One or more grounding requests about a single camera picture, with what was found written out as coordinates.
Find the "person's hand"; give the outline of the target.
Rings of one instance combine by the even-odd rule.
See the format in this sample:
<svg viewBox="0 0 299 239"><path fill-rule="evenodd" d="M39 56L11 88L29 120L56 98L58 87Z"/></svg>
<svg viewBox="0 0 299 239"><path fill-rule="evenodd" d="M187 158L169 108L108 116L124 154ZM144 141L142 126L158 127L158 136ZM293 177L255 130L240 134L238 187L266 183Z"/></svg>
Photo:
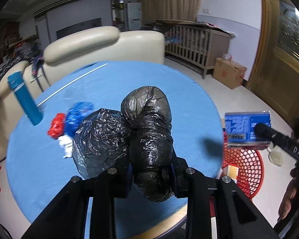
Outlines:
<svg viewBox="0 0 299 239"><path fill-rule="evenodd" d="M294 185L296 174L297 174L297 169L293 168L290 171L290 175L291 177L293 177L293 179L289 182L284 197L282 199L282 202L280 204L279 211L278 211L279 213L278 221L284 219L289 213L289 211L291 210L291 204L292 204L291 200L296 196L296 192L297 192L297 189Z"/></svg>

